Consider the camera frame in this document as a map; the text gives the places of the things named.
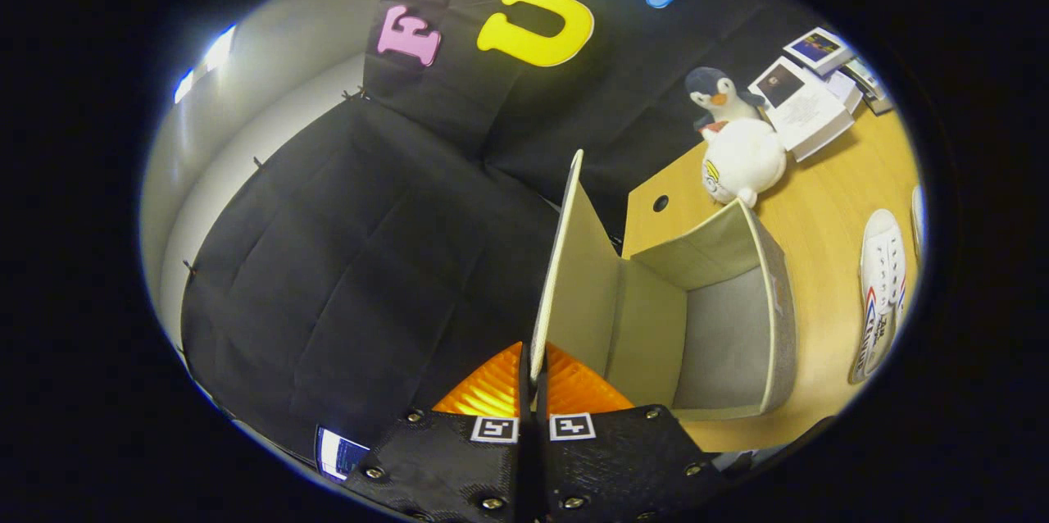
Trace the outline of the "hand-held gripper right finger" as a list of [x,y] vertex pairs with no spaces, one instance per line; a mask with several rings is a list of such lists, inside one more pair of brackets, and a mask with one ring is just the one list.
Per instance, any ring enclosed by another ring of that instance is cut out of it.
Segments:
[[681,522],[729,489],[663,404],[633,404],[547,344],[537,379],[544,522]]

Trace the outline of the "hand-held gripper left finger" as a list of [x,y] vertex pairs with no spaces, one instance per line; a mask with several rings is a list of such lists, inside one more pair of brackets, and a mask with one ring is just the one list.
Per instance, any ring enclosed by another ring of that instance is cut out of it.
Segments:
[[517,341],[432,407],[400,412],[341,489],[401,522],[531,521],[528,355]]

